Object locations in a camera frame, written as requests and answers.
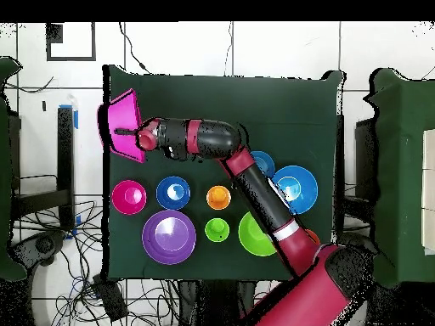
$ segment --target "dark green cloth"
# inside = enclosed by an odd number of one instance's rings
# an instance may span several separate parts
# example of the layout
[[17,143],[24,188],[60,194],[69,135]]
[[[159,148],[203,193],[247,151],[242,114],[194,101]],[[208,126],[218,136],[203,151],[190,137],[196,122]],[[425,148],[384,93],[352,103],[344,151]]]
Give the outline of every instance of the dark green cloth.
[[9,142],[9,118],[4,83],[20,70],[11,58],[0,58],[0,278],[17,281],[27,277],[25,269],[8,256],[7,248],[12,237],[10,232],[10,203],[12,188],[12,163]]
[[425,256],[421,245],[421,186],[423,132],[435,128],[435,81],[410,81],[381,69],[373,86],[381,190],[376,242],[385,254],[375,259],[375,278],[387,287],[432,282],[435,256]]
[[[336,143],[336,95],[342,73],[334,71],[325,80],[241,78],[217,76],[139,76],[110,67],[111,98],[133,88],[143,119],[158,116],[239,122],[249,132],[251,150],[269,153],[277,169],[299,165],[309,169],[319,184],[314,207],[301,216],[305,226],[322,242],[330,241],[332,224],[332,183]],[[190,185],[191,198],[181,212],[196,229],[196,247],[186,261],[161,265],[148,257],[142,245],[145,222],[163,210],[155,198],[158,183],[177,175]],[[238,226],[247,208],[231,191],[232,200],[223,211],[212,210],[206,202],[213,185],[229,188],[229,180],[215,160],[177,162],[160,151],[146,154],[139,164],[110,155],[110,189],[121,180],[132,179],[144,185],[145,208],[125,216],[110,204],[111,278],[182,279],[278,279],[289,273],[275,254],[258,257],[240,244]],[[230,227],[229,237],[213,243],[205,235],[205,225],[219,216]]]

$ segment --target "red robot arm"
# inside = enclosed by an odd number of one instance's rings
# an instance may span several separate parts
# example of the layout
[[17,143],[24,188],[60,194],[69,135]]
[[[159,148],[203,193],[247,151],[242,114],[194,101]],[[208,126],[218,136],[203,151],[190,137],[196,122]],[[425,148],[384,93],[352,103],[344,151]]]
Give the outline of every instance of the red robot arm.
[[230,124],[155,118],[134,135],[142,150],[163,149],[174,160],[185,160],[188,154],[218,160],[271,238],[292,281],[254,306],[244,319],[246,325],[330,326],[360,291],[367,278],[364,257],[350,247],[315,244]]

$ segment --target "magenta bowl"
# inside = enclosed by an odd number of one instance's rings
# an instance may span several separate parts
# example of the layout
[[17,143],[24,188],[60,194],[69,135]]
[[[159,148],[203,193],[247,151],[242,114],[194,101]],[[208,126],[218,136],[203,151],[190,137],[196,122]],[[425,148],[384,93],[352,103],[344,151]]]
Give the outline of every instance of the magenta bowl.
[[123,180],[112,191],[112,204],[121,214],[140,212],[146,203],[144,187],[133,180]]

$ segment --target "orange cup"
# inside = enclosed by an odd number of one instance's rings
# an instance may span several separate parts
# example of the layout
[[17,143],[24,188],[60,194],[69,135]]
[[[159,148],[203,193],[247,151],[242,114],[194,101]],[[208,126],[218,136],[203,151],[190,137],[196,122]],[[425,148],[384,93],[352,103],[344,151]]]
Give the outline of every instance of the orange cup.
[[224,186],[217,185],[208,190],[206,199],[213,210],[223,210],[229,205],[231,194]]
[[311,239],[314,241],[314,243],[320,245],[320,239],[319,236],[316,235],[316,233],[313,230],[306,229],[309,236],[311,236]]

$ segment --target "lime green bowl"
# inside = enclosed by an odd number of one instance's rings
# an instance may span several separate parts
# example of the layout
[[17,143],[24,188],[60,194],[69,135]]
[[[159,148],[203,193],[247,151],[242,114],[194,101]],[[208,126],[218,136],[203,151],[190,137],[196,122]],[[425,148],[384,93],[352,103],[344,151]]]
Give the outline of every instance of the lime green bowl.
[[229,236],[228,223],[219,217],[214,217],[206,224],[206,236],[214,243],[224,241]]
[[250,212],[241,218],[239,240],[247,251],[256,256],[270,256],[276,252],[268,235],[262,231]]

